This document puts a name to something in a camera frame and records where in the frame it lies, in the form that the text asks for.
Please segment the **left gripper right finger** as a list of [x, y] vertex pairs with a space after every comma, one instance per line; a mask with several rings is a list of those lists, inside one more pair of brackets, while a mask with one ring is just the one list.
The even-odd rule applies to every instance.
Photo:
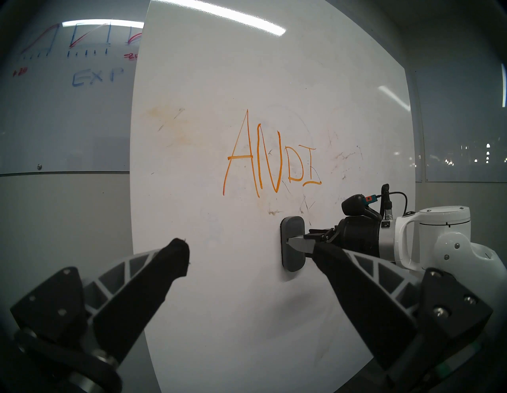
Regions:
[[385, 372], [381, 386], [434, 386], [445, 360], [472, 344], [493, 309], [451, 273], [422, 277], [369, 255], [316, 243], [312, 259]]

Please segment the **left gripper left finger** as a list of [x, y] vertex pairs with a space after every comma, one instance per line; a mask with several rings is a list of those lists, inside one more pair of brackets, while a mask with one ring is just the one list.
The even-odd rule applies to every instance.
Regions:
[[172, 283], [187, 275], [189, 258], [189, 245], [175, 238], [87, 283], [76, 267], [64, 267], [10, 308], [19, 327], [16, 338], [27, 352], [68, 367], [98, 363], [95, 350], [120, 364]]

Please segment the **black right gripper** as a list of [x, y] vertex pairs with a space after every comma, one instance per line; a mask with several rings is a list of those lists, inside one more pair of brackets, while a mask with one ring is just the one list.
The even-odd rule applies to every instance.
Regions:
[[342, 249], [379, 257], [381, 221], [366, 216], [347, 216], [326, 232], [311, 232], [287, 239], [298, 252], [313, 254], [318, 243], [332, 243]]

